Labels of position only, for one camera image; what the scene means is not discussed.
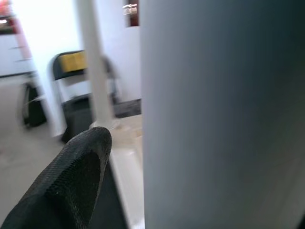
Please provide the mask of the black folding chair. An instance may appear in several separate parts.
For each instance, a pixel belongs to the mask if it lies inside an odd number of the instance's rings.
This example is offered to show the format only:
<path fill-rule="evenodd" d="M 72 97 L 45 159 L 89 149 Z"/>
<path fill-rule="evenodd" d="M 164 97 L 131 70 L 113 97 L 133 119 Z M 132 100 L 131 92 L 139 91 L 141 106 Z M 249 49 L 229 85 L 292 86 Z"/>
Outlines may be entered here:
<path fill-rule="evenodd" d="M 79 51 L 62 52 L 56 55 L 51 64 L 56 98 L 64 113 L 79 110 L 90 110 L 91 86 L 84 70 L 65 73 L 62 70 L 60 57 Z"/>

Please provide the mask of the white plastic table leg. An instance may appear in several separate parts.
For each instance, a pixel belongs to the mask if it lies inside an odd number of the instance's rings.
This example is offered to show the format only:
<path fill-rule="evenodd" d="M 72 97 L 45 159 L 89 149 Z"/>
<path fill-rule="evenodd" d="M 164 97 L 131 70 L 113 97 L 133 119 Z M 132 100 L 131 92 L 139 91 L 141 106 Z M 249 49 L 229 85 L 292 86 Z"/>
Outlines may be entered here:
<path fill-rule="evenodd" d="M 141 0 L 146 229 L 305 229 L 305 0 Z"/>
<path fill-rule="evenodd" d="M 107 95 L 107 76 L 100 56 L 100 43 L 96 28 L 92 0 L 77 0 L 82 41 L 87 62 L 87 76 L 91 83 L 93 126 L 114 128 L 112 110 Z"/>

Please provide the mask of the dark wall shelf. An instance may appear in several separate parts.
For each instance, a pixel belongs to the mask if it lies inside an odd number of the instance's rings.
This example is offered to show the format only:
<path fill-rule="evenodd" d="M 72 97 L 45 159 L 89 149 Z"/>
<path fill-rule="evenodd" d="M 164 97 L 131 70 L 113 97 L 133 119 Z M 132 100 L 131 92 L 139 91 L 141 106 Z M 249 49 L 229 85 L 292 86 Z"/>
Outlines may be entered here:
<path fill-rule="evenodd" d="M 125 0 L 122 11 L 127 27 L 139 26 L 139 0 Z"/>

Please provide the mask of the red frame rack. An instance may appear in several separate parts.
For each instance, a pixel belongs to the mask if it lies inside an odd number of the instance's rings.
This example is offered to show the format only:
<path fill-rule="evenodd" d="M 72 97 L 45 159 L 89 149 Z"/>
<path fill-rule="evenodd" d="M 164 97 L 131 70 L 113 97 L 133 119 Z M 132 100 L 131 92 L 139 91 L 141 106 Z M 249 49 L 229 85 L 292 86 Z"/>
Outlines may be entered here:
<path fill-rule="evenodd" d="M 0 35 L 15 35 L 17 49 L 20 49 L 23 59 L 32 58 L 21 22 L 14 12 L 12 0 L 0 0 Z"/>

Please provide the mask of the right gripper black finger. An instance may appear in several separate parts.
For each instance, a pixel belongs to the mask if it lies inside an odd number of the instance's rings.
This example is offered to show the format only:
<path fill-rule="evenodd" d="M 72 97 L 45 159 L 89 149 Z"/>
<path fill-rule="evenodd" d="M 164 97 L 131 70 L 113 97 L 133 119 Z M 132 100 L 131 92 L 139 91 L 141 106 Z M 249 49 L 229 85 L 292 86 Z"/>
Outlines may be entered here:
<path fill-rule="evenodd" d="M 37 176 L 0 229 L 88 229 L 112 149 L 94 127 L 72 138 Z"/>

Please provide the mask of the dark floor bag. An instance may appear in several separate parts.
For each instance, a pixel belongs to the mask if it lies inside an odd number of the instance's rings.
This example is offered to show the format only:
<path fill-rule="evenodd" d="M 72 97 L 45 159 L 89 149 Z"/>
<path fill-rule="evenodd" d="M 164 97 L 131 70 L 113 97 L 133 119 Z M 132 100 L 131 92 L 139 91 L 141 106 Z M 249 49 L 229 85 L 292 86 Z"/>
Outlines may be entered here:
<path fill-rule="evenodd" d="M 31 83 L 24 84 L 21 114 L 23 124 L 27 129 L 38 127 L 47 122 L 38 90 Z"/>

